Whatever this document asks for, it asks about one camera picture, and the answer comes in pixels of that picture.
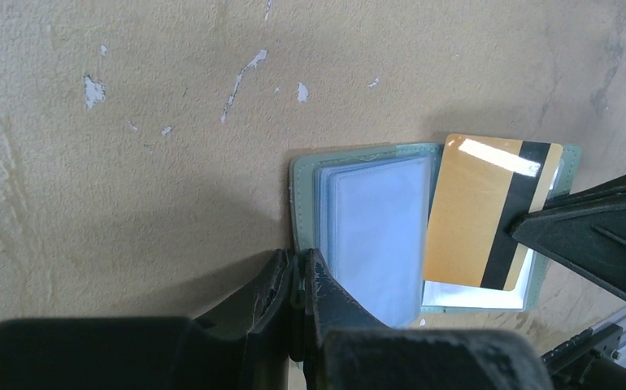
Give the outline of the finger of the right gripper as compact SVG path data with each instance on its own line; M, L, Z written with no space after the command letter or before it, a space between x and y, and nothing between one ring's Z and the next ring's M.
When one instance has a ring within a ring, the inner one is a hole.
M553 199L510 234L626 301L626 175Z

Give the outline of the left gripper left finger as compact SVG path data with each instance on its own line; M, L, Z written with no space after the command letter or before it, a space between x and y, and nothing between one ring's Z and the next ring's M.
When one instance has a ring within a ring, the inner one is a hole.
M283 389L295 255L197 318L0 322L0 389Z

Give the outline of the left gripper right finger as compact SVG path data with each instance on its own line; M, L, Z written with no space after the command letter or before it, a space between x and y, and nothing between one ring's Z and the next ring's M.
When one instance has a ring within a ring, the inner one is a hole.
M523 337L489 329L395 329L305 257L303 371L309 389L550 389Z

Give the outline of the gold credit card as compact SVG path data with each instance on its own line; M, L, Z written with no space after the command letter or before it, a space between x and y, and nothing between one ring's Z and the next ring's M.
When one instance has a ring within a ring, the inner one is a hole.
M450 134L429 213L424 280L511 291L527 249L514 220L544 206L563 146Z

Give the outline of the green card holder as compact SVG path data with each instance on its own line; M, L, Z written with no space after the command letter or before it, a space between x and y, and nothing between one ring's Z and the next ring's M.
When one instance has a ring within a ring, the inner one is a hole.
M546 276L548 259L525 246L511 291L424 280L428 219L445 143L307 155L289 168L296 248L319 250L332 277L390 327L406 326L422 313L530 310ZM544 206L568 193L576 175L580 149L562 146Z

